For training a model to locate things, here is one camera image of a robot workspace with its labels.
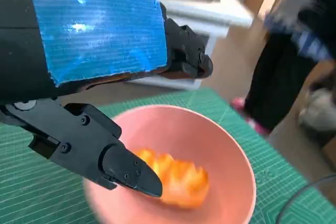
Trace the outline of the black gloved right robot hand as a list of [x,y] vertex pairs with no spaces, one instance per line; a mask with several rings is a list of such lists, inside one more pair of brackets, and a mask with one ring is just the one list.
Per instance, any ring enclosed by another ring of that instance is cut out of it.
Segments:
[[313,0],[312,4],[300,10],[298,19],[335,59],[335,0]]

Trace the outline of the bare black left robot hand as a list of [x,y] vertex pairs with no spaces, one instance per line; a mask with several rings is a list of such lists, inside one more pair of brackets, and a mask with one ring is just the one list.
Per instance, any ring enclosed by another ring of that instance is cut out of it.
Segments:
[[29,147],[106,189],[162,195],[156,173],[93,105],[57,98],[151,75],[213,72],[198,34],[159,0],[1,0],[1,122],[29,131]]

